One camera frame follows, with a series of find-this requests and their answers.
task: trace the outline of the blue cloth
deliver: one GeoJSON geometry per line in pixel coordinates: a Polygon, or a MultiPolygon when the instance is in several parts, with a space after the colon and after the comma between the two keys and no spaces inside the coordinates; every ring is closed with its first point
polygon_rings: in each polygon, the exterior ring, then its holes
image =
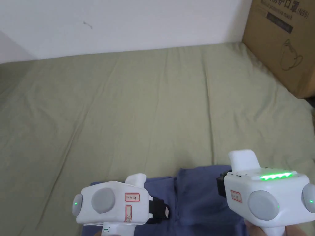
{"type": "MultiPolygon", "coordinates": [[[[230,168],[181,169],[177,177],[147,179],[145,188],[150,196],[170,206],[170,219],[161,224],[138,225],[135,236],[247,236],[243,218],[218,195],[216,178],[230,168]]],[[[84,226],[82,236],[93,236],[101,230],[102,227],[84,226]]]]}

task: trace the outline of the red-bordered label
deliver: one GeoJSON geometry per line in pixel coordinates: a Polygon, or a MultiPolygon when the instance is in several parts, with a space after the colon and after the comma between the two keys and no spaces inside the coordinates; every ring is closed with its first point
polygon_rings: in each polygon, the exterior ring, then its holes
{"type": "Polygon", "coordinates": [[[231,197],[235,201],[242,202],[242,196],[239,192],[231,190],[231,197]]]}
{"type": "Polygon", "coordinates": [[[125,193],[125,201],[126,202],[140,202],[140,194],[139,193],[125,193]]]}
{"type": "Polygon", "coordinates": [[[131,223],[132,220],[132,205],[126,205],[125,222],[131,223]]]}

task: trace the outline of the finger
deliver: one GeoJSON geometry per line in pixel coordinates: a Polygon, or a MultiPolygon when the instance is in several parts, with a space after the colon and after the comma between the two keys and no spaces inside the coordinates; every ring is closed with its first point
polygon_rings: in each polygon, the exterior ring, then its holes
{"type": "Polygon", "coordinates": [[[94,234],[94,236],[101,236],[101,235],[102,235],[102,231],[99,231],[96,234],[94,234]]]}
{"type": "Polygon", "coordinates": [[[244,220],[244,222],[250,236],[266,236],[263,230],[259,228],[258,226],[253,225],[247,220],[244,220]]]}
{"type": "Polygon", "coordinates": [[[306,233],[298,227],[298,225],[288,225],[285,227],[287,236],[307,236],[306,233]]]}

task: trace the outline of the grey circular button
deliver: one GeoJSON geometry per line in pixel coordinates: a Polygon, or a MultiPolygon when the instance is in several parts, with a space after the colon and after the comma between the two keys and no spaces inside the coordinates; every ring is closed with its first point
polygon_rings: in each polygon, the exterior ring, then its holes
{"type": "Polygon", "coordinates": [[[279,204],[267,191],[252,192],[247,201],[250,212],[258,219],[269,221],[279,213],[279,204]]]}
{"type": "Polygon", "coordinates": [[[110,188],[97,190],[92,196],[92,207],[97,213],[106,213],[115,205],[115,194],[110,188]]]}
{"type": "Polygon", "coordinates": [[[80,214],[81,207],[82,207],[82,200],[83,196],[82,194],[77,194],[72,203],[72,214],[77,217],[80,214]]]}
{"type": "Polygon", "coordinates": [[[306,209],[310,213],[315,213],[315,185],[311,183],[305,185],[302,195],[306,209]]]}

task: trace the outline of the green led light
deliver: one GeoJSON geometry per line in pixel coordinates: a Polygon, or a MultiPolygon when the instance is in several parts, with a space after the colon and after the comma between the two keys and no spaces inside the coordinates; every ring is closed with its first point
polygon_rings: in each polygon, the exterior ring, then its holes
{"type": "Polygon", "coordinates": [[[259,178],[261,180],[269,180],[269,179],[286,178],[286,177],[289,177],[291,175],[292,175],[291,172],[286,172],[286,173],[279,173],[279,174],[272,174],[272,175],[264,175],[264,176],[260,176],[259,178]]]}

